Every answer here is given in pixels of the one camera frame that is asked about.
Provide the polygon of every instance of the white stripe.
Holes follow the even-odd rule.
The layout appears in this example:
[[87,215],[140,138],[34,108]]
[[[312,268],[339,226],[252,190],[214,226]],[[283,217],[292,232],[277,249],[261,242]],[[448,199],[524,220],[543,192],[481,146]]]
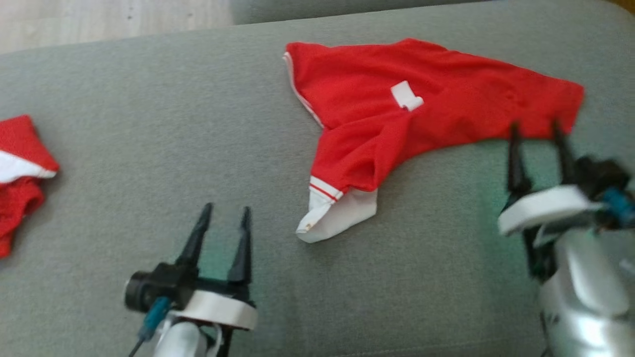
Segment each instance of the white stripe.
[[20,156],[15,156],[0,150],[0,182],[7,184],[20,177],[40,177],[50,179],[56,172],[49,171],[38,164],[27,161]]
[[336,200],[334,200],[333,198],[330,198],[329,196],[327,196],[324,192],[316,189],[313,186],[309,186],[309,191],[313,192],[314,194],[317,194],[318,196],[322,197],[324,200],[328,201],[331,205],[334,204],[335,202],[337,202]]
[[309,179],[309,183],[316,186],[317,188],[321,189],[322,191],[330,194],[331,196],[335,197],[336,199],[340,199],[340,197],[342,197],[343,192],[336,189],[335,187],[327,184],[326,182],[320,180],[319,178],[315,177],[315,176],[311,176],[311,178]]
[[286,62],[286,68],[287,68],[287,71],[289,72],[289,82],[291,83],[291,88],[293,88],[293,92],[295,93],[296,97],[298,97],[298,99],[300,100],[300,103],[302,103],[302,105],[304,105],[307,111],[311,113],[311,115],[313,116],[313,119],[315,119],[317,123],[322,128],[324,128],[324,124],[322,124],[322,121],[319,119],[318,115],[311,108],[311,103],[309,103],[309,101],[306,100],[306,98],[301,96],[300,92],[298,92],[298,89],[295,88],[295,78],[293,77],[293,59],[291,58],[291,53],[285,52],[283,59]]

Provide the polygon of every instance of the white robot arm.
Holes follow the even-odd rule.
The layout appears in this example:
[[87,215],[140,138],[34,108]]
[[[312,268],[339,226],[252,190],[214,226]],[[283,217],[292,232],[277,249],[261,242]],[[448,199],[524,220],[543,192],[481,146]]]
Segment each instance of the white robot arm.
[[624,191],[630,177],[614,161],[574,161],[557,124],[554,143],[563,182],[531,192],[518,127],[512,128],[510,198],[498,218],[502,234],[523,233],[530,274],[540,284],[544,356],[635,356],[632,305],[598,240],[602,229],[635,224],[635,206]]
[[234,263],[227,280],[200,278],[198,259],[210,224],[211,203],[174,264],[136,272],[126,285],[125,303],[147,313],[139,341],[130,353],[159,332],[155,357],[227,357],[235,329],[253,330],[258,312],[250,300],[251,211],[245,208]]

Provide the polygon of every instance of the couch cushion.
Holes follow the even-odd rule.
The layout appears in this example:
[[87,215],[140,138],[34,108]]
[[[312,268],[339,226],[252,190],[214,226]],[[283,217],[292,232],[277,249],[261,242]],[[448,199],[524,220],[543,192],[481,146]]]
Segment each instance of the couch cushion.
[[472,1],[484,0],[232,0],[229,9],[235,24],[256,24]]
[[[0,56],[0,116],[31,114],[62,167],[0,261],[0,354],[125,355],[142,320],[123,306],[125,281],[175,258],[214,201],[208,276],[231,263],[253,208],[260,324],[234,334],[233,356],[540,355],[522,244],[496,228],[505,142],[412,159],[372,219],[315,245],[295,237],[320,128],[289,87],[284,46],[417,37],[575,81],[576,151],[634,169],[634,33],[604,1],[492,1]],[[525,149],[537,183],[555,184],[552,147]]]

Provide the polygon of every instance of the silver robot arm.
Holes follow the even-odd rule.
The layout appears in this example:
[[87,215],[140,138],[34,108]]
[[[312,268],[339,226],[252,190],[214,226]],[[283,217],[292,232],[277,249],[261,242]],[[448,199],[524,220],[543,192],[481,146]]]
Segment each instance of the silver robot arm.
[[554,143],[562,184],[533,192],[519,130],[512,127],[510,198],[498,218],[502,234],[523,234],[530,274],[539,283],[544,356],[635,356],[633,307],[599,242],[602,229],[635,223],[635,206],[624,191],[630,177],[614,161],[574,161],[557,123]]

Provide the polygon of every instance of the white tag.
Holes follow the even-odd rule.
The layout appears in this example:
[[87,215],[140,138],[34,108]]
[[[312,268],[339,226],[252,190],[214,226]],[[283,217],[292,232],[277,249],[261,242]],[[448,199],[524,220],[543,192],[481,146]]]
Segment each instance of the white tag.
[[391,88],[392,96],[397,101],[400,107],[408,109],[408,111],[414,111],[419,108],[424,100],[421,97],[415,96],[410,88],[408,81],[403,81]]

